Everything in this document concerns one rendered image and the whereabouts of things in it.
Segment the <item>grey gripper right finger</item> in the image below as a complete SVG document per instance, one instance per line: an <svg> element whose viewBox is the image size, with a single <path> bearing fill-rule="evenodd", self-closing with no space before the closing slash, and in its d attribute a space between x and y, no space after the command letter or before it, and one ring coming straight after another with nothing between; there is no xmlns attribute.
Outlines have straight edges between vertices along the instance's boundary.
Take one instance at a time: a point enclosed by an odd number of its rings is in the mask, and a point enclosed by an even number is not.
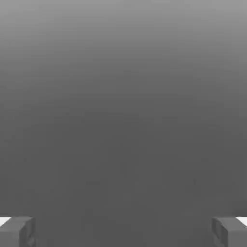
<svg viewBox="0 0 247 247"><path fill-rule="evenodd" d="M213 217L215 247L247 247L247 217Z"/></svg>

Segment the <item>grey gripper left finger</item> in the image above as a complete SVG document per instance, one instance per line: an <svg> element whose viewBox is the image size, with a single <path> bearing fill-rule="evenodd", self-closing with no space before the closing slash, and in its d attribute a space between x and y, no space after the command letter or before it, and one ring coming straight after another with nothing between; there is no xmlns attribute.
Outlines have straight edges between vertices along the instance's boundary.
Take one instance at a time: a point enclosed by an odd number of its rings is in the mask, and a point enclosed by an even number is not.
<svg viewBox="0 0 247 247"><path fill-rule="evenodd" d="M0 247L36 247L34 217L0 217Z"/></svg>

